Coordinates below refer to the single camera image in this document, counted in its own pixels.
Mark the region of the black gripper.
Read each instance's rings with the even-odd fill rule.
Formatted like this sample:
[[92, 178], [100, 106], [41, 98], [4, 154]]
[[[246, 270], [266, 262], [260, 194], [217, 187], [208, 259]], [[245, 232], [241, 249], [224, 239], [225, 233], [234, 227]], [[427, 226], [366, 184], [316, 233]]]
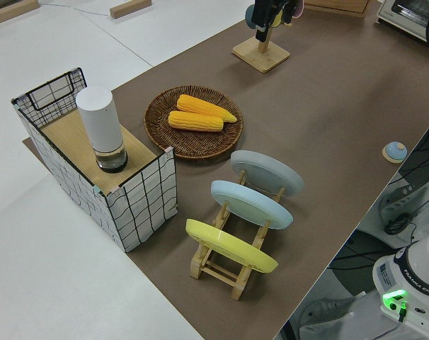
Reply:
[[255, 0], [253, 17], [257, 26], [256, 39], [265, 42], [270, 28], [270, 17], [275, 16], [283, 7], [283, 23], [290, 24], [294, 12], [294, 1], [289, 0], [284, 6], [281, 0]]

